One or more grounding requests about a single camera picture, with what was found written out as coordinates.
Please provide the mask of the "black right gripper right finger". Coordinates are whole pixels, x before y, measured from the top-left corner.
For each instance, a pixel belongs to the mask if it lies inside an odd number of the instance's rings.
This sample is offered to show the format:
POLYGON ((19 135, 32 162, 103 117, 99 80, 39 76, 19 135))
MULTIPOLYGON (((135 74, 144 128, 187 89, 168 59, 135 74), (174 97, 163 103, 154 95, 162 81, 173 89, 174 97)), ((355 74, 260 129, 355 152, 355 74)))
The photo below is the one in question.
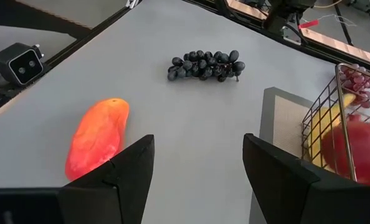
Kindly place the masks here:
POLYGON ((242 159, 267 223, 370 223, 370 186, 244 135, 242 159))

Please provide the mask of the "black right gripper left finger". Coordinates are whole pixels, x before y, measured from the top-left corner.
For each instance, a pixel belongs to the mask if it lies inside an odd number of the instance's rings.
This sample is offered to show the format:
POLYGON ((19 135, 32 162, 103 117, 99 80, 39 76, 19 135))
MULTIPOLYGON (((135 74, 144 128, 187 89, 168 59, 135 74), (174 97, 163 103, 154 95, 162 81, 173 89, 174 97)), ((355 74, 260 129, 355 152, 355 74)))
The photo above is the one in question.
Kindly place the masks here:
POLYGON ((154 153, 147 134, 63 187, 0 188, 0 223, 141 223, 154 153))

